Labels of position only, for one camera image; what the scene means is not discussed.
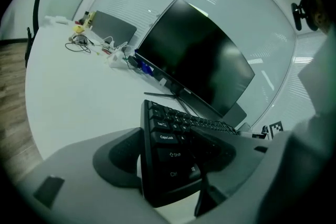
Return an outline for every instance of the monitor stand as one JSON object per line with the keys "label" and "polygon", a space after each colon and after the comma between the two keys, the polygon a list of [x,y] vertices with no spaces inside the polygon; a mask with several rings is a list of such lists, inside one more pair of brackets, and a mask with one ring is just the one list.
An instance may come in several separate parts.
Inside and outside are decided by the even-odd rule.
{"label": "monitor stand", "polygon": [[144,92],[144,94],[152,95],[152,96],[169,97],[169,98],[172,98],[172,99],[176,99],[179,102],[179,104],[181,105],[181,107],[183,107],[184,111],[187,114],[191,115],[190,112],[188,111],[187,107],[184,105],[182,99],[176,94],[162,94],[162,93],[152,93],[152,92]]}

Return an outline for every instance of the white cable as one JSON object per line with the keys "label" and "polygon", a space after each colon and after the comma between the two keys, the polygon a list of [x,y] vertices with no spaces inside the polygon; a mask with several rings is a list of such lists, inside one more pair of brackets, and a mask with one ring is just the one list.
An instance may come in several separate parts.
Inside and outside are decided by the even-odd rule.
{"label": "white cable", "polygon": [[133,47],[130,46],[130,45],[128,45],[127,42],[124,42],[123,44],[119,45],[119,46],[116,48],[116,51],[121,50],[121,49],[124,48],[124,47],[130,47],[130,48],[132,49],[132,51],[134,51]]}
{"label": "white cable", "polygon": [[113,37],[111,37],[111,36],[108,36],[108,37],[106,37],[106,38],[103,38],[103,40],[108,39],[109,37],[112,38],[112,41],[114,41],[114,40],[113,40]]}

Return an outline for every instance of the ctrl key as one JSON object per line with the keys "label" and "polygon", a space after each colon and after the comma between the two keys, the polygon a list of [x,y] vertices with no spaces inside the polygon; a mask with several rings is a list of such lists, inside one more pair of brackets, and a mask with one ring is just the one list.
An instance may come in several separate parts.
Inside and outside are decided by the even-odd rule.
{"label": "ctrl key", "polygon": [[164,190],[180,188],[201,178],[196,164],[162,167],[159,173],[159,185],[162,184]]}

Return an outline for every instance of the shift key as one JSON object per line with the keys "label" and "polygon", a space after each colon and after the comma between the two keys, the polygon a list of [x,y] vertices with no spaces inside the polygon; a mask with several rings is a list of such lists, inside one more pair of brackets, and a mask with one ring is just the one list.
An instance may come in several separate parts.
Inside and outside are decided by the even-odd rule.
{"label": "shift key", "polygon": [[167,122],[155,119],[149,121],[149,129],[151,132],[162,132],[162,133],[170,132],[170,127]]}
{"label": "shift key", "polygon": [[192,155],[182,148],[158,148],[157,154],[161,163],[188,162],[193,159]]}

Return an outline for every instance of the keyboard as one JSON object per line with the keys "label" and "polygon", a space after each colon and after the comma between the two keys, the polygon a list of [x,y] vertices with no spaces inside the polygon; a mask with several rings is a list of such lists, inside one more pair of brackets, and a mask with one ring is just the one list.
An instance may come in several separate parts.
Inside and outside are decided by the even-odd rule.
{"label": "keyboard", "polygon": [[164,206],[200,190],[207,172],[224,169],[235,148],[207,135],[207,130],[237,135],[224,122],[210,121],[144,100],[141,112],[142,191],[153,207]]}

